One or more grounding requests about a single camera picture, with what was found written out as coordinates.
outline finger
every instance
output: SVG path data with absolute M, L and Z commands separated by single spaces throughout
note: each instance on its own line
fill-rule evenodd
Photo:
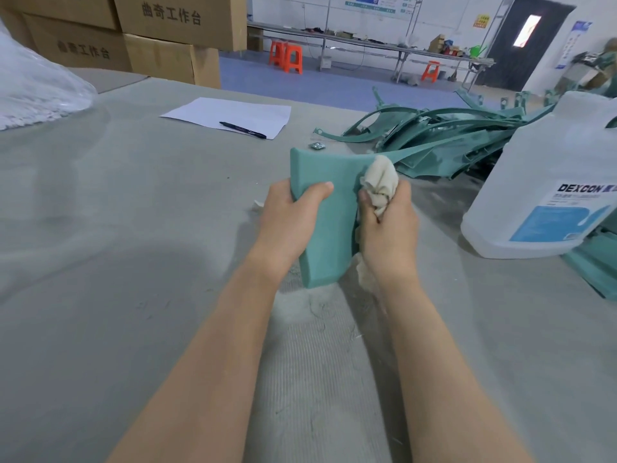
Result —
M 398 181 L 394 198 L 390 204 L 410 204 L 412 202 L 412 186 L 407 180 L 401 179 Z
M 268 190 L 268 198 L 266 199 L 266 203 L 267 202 L 271 202 L 273 204 L 290 204 L 293 202 L 293 198 L 291 197 L 291 184 L 288 178 L 270 185 L 270 189 Z
M 378 223 L 377 216 L 375 216 L 375 208 L 366 190 L 360 190 L 358 194 L 358 206 L 360 207 L 362 228 L 368 228 Z
M 335 189 L 332 182 L 322 182 L 311 185 L 298 200 L 301 206 L 318 208 L 320 203 L 329 197 Z

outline workbench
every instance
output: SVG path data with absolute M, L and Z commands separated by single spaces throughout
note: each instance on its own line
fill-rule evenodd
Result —
M 158 117 L 197 97 L 288 104 L 291 118 L 271 141 Z M 0 132 L 0 461 L 103 462 L 251 247 L 253 201 L 289 176 L 289 149 L 362 115 L 147 79 Z M 560 258 L 475 255 L 459 224 L 477 191 L 413 182 L 428 295 L 538 462 L 614 461 L 616 306 Z M 410 461 L 395 364 L 353 269 L 307 291 L 295 266 L 244 461 Z
M 332 46 L 330 47 L 332 49 L 337 49 L 342 52 L 362 53 L 363 55 L 373 55 L 376 57 L 382 57 L 382 58 L 387 58 L 387 59 L 396 59 L 396 66 L 394 67 L 394 74 L 392 75 L 392 80 L 397 83 L 400 81 L 400 76 L 403 72 L 403 66 L 405 65 L 405 62 L 407 61 L 411 61 L 412 63 L 421 63 L 424 65 L 427 64 L 428 61 L 431 59 L 441 60 L 441 61 L 457 61 L 458 63 L 456 67 L 452 67 L 450 65 L 441 65 L 441 66 L 444 68 L 456 69 L 456 70 L 462 69 L 466 71 L 467 74 L 465 75 L 465 79 L 463 80 L 462 87 L 470 91 L 472 86 L 475 84 L 478 75 L 482 73 L 485 69 L 490 68 L 495 64 L 495 60 L 489 59 L 489 58 L 472 59 L 468 57 L 467 58 L 466 57 L 453 57 L 452 55 L 444 55 L 443 53 L 429 52 L 428 50 L 422 50 L 416 47 L 402 47 L 402 46 L 398 46 L 395 44 L 388 44 L 388 43 L 378 44 L 376 42 L 371 42 L 371 41 L 342 38 L 338 36 L 332 36 L 330 34 L 325 34 L 322 32 L 307 32 L 307 31 L 303 31 L 303 30 L 295 29 L 295 28 L 275 26 L 273 24 L 256 23 L 253 21 L 248 21 L 247 25 L 252 28 L 264 30 L 266 32 L 274 32 L 276 34 L 284 34 L 286 36 L 291 35 L 291 36 L 300 36 L 300 37 L 305 37 L 305 38 L 310 38 L 310 39 L 321 39 L 320 47 L 321 47 L 322 57 L 324 55 L 324 51 L 326 50 L 326 41 L 330 41 L 330 42 L 342 42 L 343 44 L 348 44 L 348 45 L 356 46 L 356 47 L 362 47 L 364 49 L 364 50 L 357 50 L 357 49 L 350 50 L 350 49 L 345 49 L 341 47 L 332 47 Z M 259 36 L 259 37 L 267 38 L 267 39 L 277 39 L 278 38 L 278 37 L 266 36 L 266 35 Z M 311 46 L 311 44 L 309 43 L 298 41 L 298 40 L 295 40 L 294 42 L 297 44 L 301 44 L 301 45 Z M 397 52 L 397 57 L 393 57 L 390 55 L 383 55 L 381 53 L 366 52 L 366 49 L 388 50 L 391 52 Z M 419 57 L 422 58 L 422 60 L 414 60 L 413 59 L 414 55 L 418 55 Z M 460 68 L 460 64 L 462 62 L 467 62 L 468 67 Z M 469 78 L 469 75 L 471 73 L 476 73 L 476 74 L 474 74 L 471 81 L 467 83 L 467 78 Z

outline black marker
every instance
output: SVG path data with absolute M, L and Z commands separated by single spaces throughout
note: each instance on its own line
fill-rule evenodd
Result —
M 219 122 L 219 123 L 223 126 L 226 126 L 227 128 L 231 128 L 232 130 L 244 132 L 244 133 L 250 134 L 251 136 L 256 136 L 257 138 L 268 139 L 268 137 L 264 135 L 263 133 L 253 132 L 252 130 L 247 130 L 246 128 L 242 128 L 241 126 L 234 125 L 232 123 L 227 123 L 227 122 Z

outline white rag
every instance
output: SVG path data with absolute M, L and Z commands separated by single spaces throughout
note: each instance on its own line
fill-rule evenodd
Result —
M 394 197 L 398 186 L 398 174 L 394 164 L 389 158 L 379 154 L 376 155 L 375 160 L 366 170 L 364 177 L 360 178 L 360 184 L 362 184 L 364 190 L 371 197 L 371 202 L 375 207 L 375 215 L 381 221 L 383 213 L 388 208 L 388 204 L 392 197 Z M 360 233 L 358 231 L 356 231 L 355 238 L 357 242 L 360 241 Z M 358 253 L 356 257 L 358 260 L 356 266 L 358 283 L 365 291 L 373 295 L 379 295 L 377 280 L 375 280 L 373 273 L 366 266 L 362 254 Z

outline orange stool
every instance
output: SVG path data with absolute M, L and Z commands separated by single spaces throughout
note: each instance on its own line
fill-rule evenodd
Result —
M 296 54 L 296 61 L 291 62 L 291 55 Z M 285 62 L 282 65 L 285 73 L 289 73 L 290 69 L 297 69 L 298 73 L 302 74 L 302 47 L 287 45 L 285 48 Z
M 272 41 L 270 45 L 270 56 L 268 64 L 274 63 L 275 67 L 283 67 L 285 65 L 285 51 L 287 50 L 287 42 Z
M 421 81 L 424 81 L 428 77 L 433 80 L 433 83 L 437 81 L 437 77 L 439 76 L 439 65 L 440 64 L 441 63 L 439 63 L 438 61 L 433 61 L 433 60 L 429 61 L 428 65 L 426 66 L 424 74 L 422 74 Z

